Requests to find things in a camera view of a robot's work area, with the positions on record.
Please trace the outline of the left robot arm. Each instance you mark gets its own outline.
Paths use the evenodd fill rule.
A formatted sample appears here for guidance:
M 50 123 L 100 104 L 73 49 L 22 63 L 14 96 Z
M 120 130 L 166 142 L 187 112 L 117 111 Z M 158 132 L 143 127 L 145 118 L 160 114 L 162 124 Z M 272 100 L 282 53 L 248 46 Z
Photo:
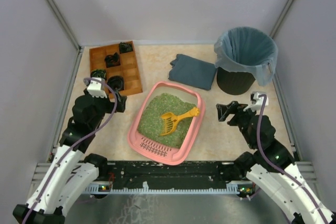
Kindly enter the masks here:
M 107 174 L 105 157 L 84 154 L 96 132 L 106 125 L 104 116 L 125 111 L 127 98 L 118 92 L 114 95 L 113 102 L 108 97 L 93 97 L 88 91 L 76 98 L 72 117 L 48 171 L 26 203 L 13 210 L 18 223 L 64 223 L 84 189 Z

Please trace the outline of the pink litter box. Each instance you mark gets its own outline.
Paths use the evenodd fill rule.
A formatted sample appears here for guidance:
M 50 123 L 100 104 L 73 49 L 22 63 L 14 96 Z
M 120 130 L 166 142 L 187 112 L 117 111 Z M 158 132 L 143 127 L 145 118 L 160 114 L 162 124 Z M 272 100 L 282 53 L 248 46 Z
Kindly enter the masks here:
M 168 147 L 153 141 L 138 132 L 138 125 L 142 112 L 149 105 L 150 101 L 162 93 L 169 93 L 179 97 L 184 102 L 196 104 L 200 110 L 200 114 L 192 119 L 181 148 Z M 195 142 L 205 115 L 205 108 L 204 100 L 196 91 L 181 84 L 159 81 L 150 90 L 131 124 L 128 132 L 128 144 L 134 151 L 153 161 L 167 165 L 178 165 L 186 159 Z

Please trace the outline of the yellow plastic litter scoop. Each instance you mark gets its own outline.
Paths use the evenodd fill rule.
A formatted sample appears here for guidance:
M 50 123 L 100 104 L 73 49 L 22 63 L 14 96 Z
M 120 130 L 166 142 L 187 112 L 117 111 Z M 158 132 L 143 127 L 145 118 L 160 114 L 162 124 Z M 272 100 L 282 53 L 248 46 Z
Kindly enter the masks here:
M 180 121 L 187 118 L 196 117 L 199 115 L 199 113 L 200 113 L 199 108 L 193 107 L 191 110 L 181 115 L 175 115 L 172 112 L 162 114 L 160 118 L 162 119 L 163 125 L 160 136 L 166 136 L 172 134 L 176 130 L 177 125 Z

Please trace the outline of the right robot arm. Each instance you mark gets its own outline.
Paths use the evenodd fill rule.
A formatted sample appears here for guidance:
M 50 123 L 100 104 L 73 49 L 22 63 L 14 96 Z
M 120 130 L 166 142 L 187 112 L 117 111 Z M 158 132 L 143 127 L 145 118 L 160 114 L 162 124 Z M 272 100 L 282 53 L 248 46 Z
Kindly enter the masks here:
M 259 95 L 252 105 L 233 101 L 217 104 L 218 120 L 229 115 L 254 153 L 244 152 L 234 160 L 235 172 L 257 185 L 286 216 L 288 223 L 335 223 L 328 209 L 306 182 L 293 156 L 275 138 L 275 128 L 264 109 L 268 102 Z

